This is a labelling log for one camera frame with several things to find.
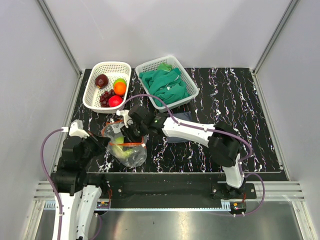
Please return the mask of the pale green fake cabbage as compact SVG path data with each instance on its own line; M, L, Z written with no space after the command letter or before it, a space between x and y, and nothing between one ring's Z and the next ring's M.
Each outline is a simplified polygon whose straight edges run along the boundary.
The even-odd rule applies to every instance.
M135 151L134 149L125 143L123 136L118 136L110 143L113 155L118 159L128 159Z

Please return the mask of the clear zip top bag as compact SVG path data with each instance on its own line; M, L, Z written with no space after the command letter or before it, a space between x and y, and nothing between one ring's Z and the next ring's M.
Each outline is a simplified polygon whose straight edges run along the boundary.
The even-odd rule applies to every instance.
M123 120L107 122L101 130L103 138L109 139L107 149L121 164L128 168L141 166L147 159L148 136L133 137Z

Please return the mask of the red fake peach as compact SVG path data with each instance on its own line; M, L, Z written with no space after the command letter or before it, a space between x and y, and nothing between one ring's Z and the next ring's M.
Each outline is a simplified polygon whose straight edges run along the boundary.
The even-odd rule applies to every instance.
M108 104L110 108L119 106L123 102L123 98L119 95L114 95L108 99Z

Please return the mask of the purple fake grapes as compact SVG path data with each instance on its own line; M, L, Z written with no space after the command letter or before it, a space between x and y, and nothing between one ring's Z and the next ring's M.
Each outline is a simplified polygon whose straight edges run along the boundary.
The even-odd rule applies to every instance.
M100 97L99 97L99 102L102 108L109 108L109 99L114 96L114 91L105 91Z

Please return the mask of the orange fake fruit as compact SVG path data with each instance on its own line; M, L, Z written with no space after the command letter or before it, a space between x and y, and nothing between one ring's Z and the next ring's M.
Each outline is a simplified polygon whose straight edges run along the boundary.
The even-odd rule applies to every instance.
M127 91L127 85L124 82L117 82L113 86L113 91L118 96L124 96Z

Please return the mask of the green fake apple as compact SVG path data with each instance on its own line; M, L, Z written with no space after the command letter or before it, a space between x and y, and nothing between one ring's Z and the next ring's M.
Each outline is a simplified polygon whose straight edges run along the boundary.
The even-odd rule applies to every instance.
M117 84L117 83L123 83L123 84L127 84L127 81L123 78L118 78L115 82L114 82L114 85Z

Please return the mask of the dark red fake apple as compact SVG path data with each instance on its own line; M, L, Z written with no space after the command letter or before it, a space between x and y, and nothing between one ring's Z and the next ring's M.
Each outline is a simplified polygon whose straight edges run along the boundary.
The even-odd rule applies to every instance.
M95 78L95 86L103 89L109 84L109 78L105 74L100 74Z

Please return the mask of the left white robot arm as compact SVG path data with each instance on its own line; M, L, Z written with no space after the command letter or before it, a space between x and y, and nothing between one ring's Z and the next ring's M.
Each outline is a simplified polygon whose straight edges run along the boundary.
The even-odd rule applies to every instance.
M108 193L105 177L88 174L87 165L106 152L109 138L70 136L63 142L56 172L54 240L87 240L98 199Z

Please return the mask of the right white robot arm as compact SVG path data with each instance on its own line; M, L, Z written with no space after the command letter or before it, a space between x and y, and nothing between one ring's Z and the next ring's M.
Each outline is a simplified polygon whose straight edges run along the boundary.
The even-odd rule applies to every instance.
M226 184L214 195L221 199L239 198L245 192L246 180L241 169L240 140L224 131L222 124L201 124L177 118L170 111L151 113L145 107L135 105L130 110L117 110L123 119L122 134L131 142L146 135L162 135L196 142L209 149L216 164L222 167Z

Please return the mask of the grey folded towel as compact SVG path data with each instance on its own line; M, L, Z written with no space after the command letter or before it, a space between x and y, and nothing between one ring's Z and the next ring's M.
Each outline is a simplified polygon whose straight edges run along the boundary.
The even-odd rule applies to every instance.
M193 120L190 111L189 112L174 113L173 116L176 119L180 119L180 120L184 120L184 121L188 121L188 122L191 122ZM185 142L189 141L189 140L187 140L185 138L181 138L181 137L167 136L166 138L167 138L167 142L169 144L185 143Z

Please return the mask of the green cloth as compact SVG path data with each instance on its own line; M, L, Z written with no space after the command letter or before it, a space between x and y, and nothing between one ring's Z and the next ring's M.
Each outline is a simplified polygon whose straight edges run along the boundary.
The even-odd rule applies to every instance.
M156 70L141 72L139 77L149 95L156 96L166 105L190 96L187 84L182 80L181 71L170 64L163 62Z

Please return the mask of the white oval perforated basket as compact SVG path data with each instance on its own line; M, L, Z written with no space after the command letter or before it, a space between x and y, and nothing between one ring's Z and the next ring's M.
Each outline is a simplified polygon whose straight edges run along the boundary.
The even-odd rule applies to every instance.
M113 84L117 79L124 79L126 82L126 92L124 99L127 98L129 92L129 85L131 81L132 68L128 63L121 61L103 61L96 64L90 73L87 81L82 102L85 107L96 113L101 114L115 114L116 111L121 108L124 103L122 102L119 106L115 107L102 107L100 103L100 96L105 91L113 89ZM95 82L99 75L107 76L109 83L103 89L99 89Z

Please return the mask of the connector box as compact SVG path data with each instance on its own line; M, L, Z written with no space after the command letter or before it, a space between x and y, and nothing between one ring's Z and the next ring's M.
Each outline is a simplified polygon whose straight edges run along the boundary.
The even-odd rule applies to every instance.
M109 209L110 205L111 205L111 201L109 199L97 201L96 208L97 209Z
M246 202L233 202L231 205L230 205L230 209L231 209L231 213L232 214L242 214L242 213L245 213L246 210L247 210L247 204Z

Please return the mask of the black marble pattern mat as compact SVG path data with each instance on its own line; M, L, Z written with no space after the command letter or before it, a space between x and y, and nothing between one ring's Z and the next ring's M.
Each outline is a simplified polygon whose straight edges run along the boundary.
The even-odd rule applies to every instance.
M246 173L258 173L265 181L286 181L285 168L268 128L258 91L248 68L191 67L186 69L199 90L195 99L175 108L176 113L191 114L194 122L226 123L247 141L253 153L242 162ZM208 148L195 143L168 143L165 137L147 141L147 160L136 168L119 163L109 153L93 158L89 173L210 174L222 175Z

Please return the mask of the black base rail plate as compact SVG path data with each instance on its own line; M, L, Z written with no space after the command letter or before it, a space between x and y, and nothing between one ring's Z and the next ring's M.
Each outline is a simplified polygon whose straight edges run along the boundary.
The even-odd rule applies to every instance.
M92 173L102 181L101 199L111 197L111 209L208 210L224 201L256 200L256 189L246 182L239 190L218 173Z

